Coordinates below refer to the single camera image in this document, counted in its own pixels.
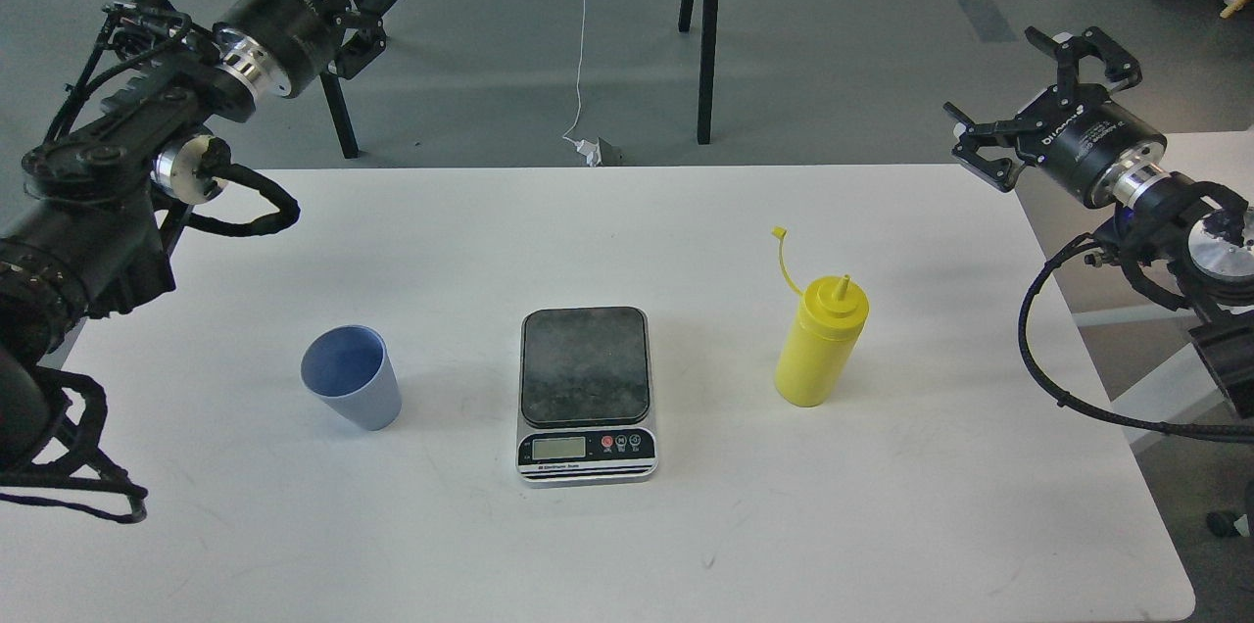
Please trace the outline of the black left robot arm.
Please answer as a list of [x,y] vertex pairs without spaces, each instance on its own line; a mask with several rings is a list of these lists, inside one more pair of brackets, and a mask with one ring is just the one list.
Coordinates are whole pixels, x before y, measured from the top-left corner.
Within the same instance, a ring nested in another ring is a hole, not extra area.
[[342,155],[360,153],[340,83],[385,51],[399,0],[240,0],[209,28],[169,0],[108,4],[87,65],[40,145],[23,157],[28,213],[3,234],[3,499],[59,506],[50,490],[114,494],[147,515],[148,491],[100,449],[107,392],[50,369],[85,318],[130,313],[174,288],[187,227],[276,234],[298,203],[232,162],[211,118],[247,122],[267,95],[319,81]]

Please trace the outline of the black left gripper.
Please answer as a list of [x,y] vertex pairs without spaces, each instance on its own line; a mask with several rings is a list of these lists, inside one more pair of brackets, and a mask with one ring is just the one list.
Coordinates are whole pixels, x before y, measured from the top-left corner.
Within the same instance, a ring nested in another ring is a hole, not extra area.
[[[351,79],[387,46],[382,16],[399,0],[240,0],[214,24],[219,68],[265,95],[298,97],[329,65]],[[332,28],[315,8],[336,13]]]

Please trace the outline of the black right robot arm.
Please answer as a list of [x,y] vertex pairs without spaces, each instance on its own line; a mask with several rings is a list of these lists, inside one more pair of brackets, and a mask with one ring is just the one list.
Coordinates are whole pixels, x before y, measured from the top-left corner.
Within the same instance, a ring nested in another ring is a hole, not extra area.
[[1002,122],[977,123],[946,104],[956,123],[952,154],[999,193],[1035,168],[1088,211],[1110,221],[1075,236],[1032,280],[1016,327],[1030,376],[1061,407],[1161,436],[1248,445],[1241,425],[1146,421],[1073,396],[1040,369],[1030,315],[1043,285],[1068,259],[1116,267],[1135,293],[1166,311],[1196,316],[1190,343],[1236,417],[1251,416],[1251,203],[1213,181],[1161,165],[1166,137],[1114,100],[1142,80],[1137,59],[1099,26],[1051,35],[1030,26],[1026,41],[1056,66],[1056,81]]

